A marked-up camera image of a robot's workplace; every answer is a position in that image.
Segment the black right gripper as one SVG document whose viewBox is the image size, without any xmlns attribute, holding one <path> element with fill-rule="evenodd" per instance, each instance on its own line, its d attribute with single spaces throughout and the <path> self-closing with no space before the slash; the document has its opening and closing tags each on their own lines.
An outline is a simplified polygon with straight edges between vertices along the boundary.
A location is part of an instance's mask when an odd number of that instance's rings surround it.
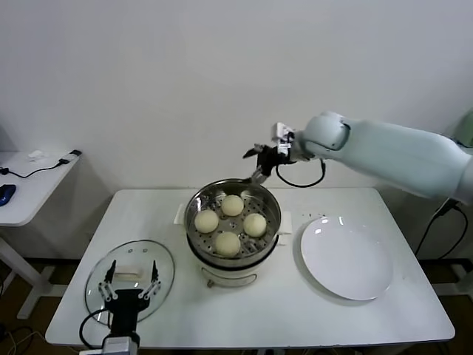
<svg viewBox="0 0 473 355">
<path fill-rule="evenodd" d="M 287 155 L 279 153 L 276 147 L 266 145 L 255 145 L 249 149 L 244 155 L 243 159 L 250 158 L 257 155 L 256 170 L 242 180 L 247 184 L 263 184 L 270 176 L 274 168 L 279 165 L 289 165 L 292 161 Z"/>
</svg>

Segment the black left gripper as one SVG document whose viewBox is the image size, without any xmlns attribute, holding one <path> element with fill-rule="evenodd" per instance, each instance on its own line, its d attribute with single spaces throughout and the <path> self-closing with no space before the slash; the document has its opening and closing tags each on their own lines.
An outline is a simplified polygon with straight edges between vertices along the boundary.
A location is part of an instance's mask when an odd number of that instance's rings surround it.
<svg viewBox="0 0 473 355">
<path fill-rule="evenodd" d="M 106 310 L 112 314 L 111 334 L 131 335 L 136 331 L 138 314 L 148 308 L 148 300 L 160 288 L 159 271 L 154 260 L 151 282 L 147 288 L 144 290 L 142 288 L 128 288 L 115 291 L 112 287 L 115 268 L 116 261 L 113 260 L 103 281 L 98 284 L 98 291 L 102 300 L 106 301 Z"/>
</svg>

